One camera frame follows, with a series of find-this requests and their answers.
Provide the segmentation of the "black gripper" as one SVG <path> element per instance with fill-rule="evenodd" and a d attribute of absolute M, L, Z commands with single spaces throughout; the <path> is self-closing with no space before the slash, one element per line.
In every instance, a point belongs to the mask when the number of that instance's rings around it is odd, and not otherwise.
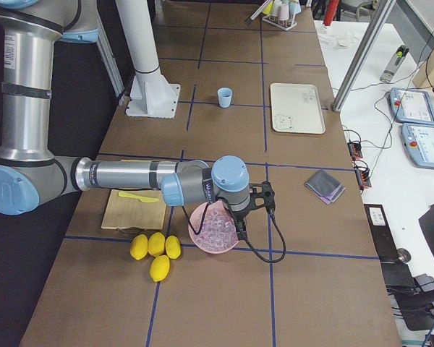
<path fill-rule="evenodd" d="M 243 201 L 232 204 L 226 201 L 226 210 L 230 213 L 235 223 L 237 238 L 242 241 L 247 238 L 246 218 L 252 212 L 264 209 L 271 220 L 275 220 L 275 192 L 269 181 L 259 184 L 249 183 L 243 191 Z"/>

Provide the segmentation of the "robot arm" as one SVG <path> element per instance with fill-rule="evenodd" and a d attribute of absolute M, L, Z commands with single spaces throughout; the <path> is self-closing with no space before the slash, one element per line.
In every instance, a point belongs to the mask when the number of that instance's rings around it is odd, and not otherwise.
<path fill-rule="evenodd" d="M 95 1 L 0 1 L 4 29 L 0 213 L 19 215 L 76 191 L 161 192 L 169 206 L 222 202 L 247 239 L 246 216 L 265 208 L 275 215 L 270 183 L 250 182 L 245 163 L 226 155 L 212 166 L 201 160 L 98 161 L 55 156 L 48 149 L 54 44 L 98 39 Z"/>

